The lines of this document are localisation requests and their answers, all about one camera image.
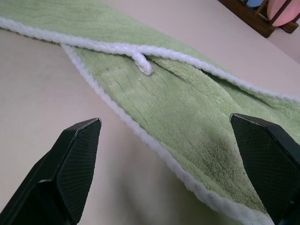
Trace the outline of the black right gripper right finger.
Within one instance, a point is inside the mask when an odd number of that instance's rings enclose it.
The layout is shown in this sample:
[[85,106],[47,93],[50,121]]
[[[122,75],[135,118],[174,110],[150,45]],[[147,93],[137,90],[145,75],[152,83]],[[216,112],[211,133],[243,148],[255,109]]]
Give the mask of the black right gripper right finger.
[[232,113],[230,123],[248,178],[274,225],[300,225],[300,145],[260,118]]

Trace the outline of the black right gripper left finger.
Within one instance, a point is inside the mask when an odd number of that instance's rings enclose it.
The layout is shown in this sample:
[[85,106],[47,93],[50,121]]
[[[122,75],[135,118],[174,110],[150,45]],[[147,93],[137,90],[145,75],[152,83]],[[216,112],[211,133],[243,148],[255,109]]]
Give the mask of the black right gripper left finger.
[[101,120],[62,131],[0,213],[0,225],[77,225],[93,180]]

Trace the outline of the green towel with white trim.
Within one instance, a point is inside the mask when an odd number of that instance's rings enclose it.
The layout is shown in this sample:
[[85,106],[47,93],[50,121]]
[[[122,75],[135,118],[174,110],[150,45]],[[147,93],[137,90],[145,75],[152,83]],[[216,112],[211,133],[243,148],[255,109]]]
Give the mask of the green towel with white trim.
[[239,79],[99,0],[0,0],[0,27],[60,44],[201,202],[243,225],[274,225],[245,171],[230,115],[279,124],[300,144],[300,98]]

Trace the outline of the dark wooden plate rack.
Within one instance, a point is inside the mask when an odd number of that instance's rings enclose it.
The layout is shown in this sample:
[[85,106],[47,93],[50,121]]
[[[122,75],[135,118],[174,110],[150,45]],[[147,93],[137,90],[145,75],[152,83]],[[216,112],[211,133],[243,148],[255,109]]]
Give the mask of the dark wooden plate rack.
[[248,0],[218,1],[265,38],[277,28],[292,34],[299,27],[300,0],[264,0],[258,7],[248,7]]

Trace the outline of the blue plate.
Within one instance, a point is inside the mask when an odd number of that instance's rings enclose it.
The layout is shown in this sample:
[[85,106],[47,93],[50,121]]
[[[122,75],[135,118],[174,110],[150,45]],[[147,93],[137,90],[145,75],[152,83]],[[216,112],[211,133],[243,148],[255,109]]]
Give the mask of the blue plate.
[[247,0],[246,5],[251,8],[258,7],[262,4],[264,0]]

